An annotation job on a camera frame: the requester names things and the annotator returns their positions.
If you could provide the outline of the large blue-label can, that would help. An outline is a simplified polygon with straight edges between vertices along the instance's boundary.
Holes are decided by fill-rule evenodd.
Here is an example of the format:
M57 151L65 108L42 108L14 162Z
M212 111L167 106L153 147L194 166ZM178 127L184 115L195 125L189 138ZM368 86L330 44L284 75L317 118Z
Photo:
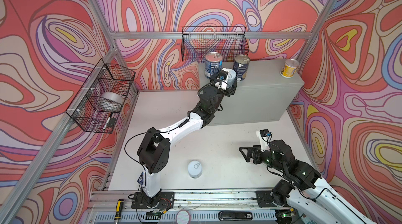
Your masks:
M209 52L205 55L204 63L204 74L207 78L210 78L222 69L223 56L218 52Z

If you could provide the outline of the chopped tomato can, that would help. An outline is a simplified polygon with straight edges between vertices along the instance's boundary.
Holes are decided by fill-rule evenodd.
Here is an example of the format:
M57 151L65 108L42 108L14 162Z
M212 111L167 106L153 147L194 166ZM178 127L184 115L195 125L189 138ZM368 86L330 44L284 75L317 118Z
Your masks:
M242 81L246 78L250 58L247 55L239 54L234 58L233 70L236 72L237 81Z

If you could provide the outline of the small orange-label can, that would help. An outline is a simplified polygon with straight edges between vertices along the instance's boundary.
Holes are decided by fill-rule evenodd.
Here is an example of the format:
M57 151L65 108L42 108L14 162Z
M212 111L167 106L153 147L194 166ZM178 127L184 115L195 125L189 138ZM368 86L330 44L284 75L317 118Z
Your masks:
M280 75L285 78L292 78L299 67L299 61L295 59L287 59L284 66L280 70Z

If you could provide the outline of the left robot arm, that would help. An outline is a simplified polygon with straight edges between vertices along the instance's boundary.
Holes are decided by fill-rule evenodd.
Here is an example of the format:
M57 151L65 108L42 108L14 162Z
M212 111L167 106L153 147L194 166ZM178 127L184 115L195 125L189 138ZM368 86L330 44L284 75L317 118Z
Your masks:
M232 96L236 88L236 72L223 68L200 88L197 92L199 102L184 119L166 128L147 130L137 151L139 162L144 166L141 184L144 195L153 199L161 191L159 173L168 163L170 148L187 135L207 126L215 118L215 113L223 110L221 103L224 97Z

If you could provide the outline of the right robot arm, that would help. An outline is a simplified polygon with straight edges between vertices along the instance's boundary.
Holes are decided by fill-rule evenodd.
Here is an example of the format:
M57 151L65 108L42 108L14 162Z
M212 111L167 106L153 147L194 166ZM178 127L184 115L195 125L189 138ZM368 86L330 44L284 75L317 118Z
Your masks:
M290 206L318 224L371 224L372 220L353 207L310 164L295 158L283 140L272 140L268 129L256 132L260 143L240 147L245 161L263 164L281 178L268 199L258 197L259 204Z

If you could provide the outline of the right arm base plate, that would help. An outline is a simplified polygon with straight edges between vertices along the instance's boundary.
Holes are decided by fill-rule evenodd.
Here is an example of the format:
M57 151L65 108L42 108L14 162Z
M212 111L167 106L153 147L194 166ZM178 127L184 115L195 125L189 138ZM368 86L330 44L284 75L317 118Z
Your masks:
M260 208L284 206L282 195L276 190L257 190L255 195Z

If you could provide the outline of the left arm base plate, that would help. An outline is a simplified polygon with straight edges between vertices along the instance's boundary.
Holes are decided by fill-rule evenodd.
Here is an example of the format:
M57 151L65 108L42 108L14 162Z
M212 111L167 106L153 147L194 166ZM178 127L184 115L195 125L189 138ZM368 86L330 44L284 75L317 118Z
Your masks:
M174 192L160 191L154 197L149 197L145 192L137 192L129 195L132 200L132 209L171 209L174 207Z

